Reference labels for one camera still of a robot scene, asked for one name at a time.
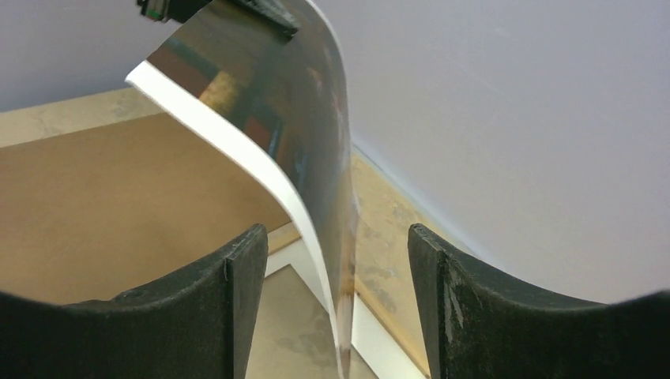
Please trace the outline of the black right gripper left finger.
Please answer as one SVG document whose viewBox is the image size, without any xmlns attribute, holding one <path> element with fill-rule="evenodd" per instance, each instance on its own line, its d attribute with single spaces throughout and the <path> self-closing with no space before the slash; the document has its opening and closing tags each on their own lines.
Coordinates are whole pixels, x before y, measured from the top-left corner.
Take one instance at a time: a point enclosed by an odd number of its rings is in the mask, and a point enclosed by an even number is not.
<svg viewBox="0 0 670 379">
<path fill-rule="evenodd" d="M 114 298 L 55 305 L 1 295 L 4 378 L 243 378 L 268 259 L 255 224 Z"/>
</svg>

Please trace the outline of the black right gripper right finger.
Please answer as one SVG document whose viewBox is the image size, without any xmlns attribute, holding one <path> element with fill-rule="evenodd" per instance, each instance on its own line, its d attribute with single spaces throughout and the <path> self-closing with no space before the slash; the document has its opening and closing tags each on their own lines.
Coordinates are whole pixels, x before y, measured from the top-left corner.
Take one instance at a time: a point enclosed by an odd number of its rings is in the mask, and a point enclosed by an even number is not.
<svg viewBox="0 0 670 379">
<path fill-rule="evenodd" d="M 408 229 L 433 378 L 666 378 L 669 293 L 601 304 L 545 290 Z"/>
</svg>

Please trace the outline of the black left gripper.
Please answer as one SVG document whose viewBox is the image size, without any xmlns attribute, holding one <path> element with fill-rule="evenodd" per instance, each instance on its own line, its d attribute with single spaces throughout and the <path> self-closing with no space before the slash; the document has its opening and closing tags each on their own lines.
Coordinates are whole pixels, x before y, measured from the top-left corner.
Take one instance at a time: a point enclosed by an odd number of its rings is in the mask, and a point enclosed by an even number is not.
<svg viewBox="0 0 670 379">
<path fill-rule="evenodd" d="M 211 0 L 137 0 L 140 14 L 151 21 L 188 21 Z M 269 22 L 279 33 L 293 37 L 299 31 L 299 22 L 280 2 L 275 0 L 234 0 L 237 6 Z"/>
</svg>

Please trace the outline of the cat and books photo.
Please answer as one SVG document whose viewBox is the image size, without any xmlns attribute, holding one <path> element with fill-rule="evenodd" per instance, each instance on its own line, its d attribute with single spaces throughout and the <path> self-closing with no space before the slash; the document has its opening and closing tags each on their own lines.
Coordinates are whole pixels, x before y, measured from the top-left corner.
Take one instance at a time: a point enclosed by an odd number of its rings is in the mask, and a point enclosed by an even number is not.
<svg viewBox="0 0 670 379">
<path fill-rule="evenodd" d="M 320 281 L 338 375 L 350 375 L 356 228 L 340 45 L 311 1 L 293 37 L 233 1 L 179 24 L 126 81 L 234 161 L 282 207 Z"/>
</svg>

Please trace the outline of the white mat board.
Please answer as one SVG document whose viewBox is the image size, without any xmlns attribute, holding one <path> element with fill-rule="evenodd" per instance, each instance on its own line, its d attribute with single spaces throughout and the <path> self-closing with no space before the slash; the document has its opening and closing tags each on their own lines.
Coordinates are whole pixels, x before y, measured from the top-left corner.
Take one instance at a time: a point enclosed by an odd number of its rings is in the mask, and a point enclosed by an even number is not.
<svg viewBox="0 0 670 379">
<path fill-rule="evenodd" d="M 265 275 L 270 276 L 290 265 L 321 305 L 325 298 L 320 281 L 308 268 L 309 253 L 300 239 L 269 243 Z M 352 345 L 379 378 L 429 378 L 427 360 L 418 355 L 391 314 L 372 292 L 356 279 Z"/>
</svg>

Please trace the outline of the brown cardboard backing board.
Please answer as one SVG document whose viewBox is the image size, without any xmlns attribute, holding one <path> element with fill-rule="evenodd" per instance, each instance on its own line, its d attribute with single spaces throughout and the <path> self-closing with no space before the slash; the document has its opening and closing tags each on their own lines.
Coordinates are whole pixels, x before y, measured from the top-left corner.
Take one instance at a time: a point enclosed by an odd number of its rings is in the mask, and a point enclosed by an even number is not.
<svg viewBox="0 0 670 379">
<path fill-rule="evenodd" d="M 108 299 L 255 223 L 288 222 L 228 157 L 165 114 L 1 150 L 1 289 Z"/>
</svg>

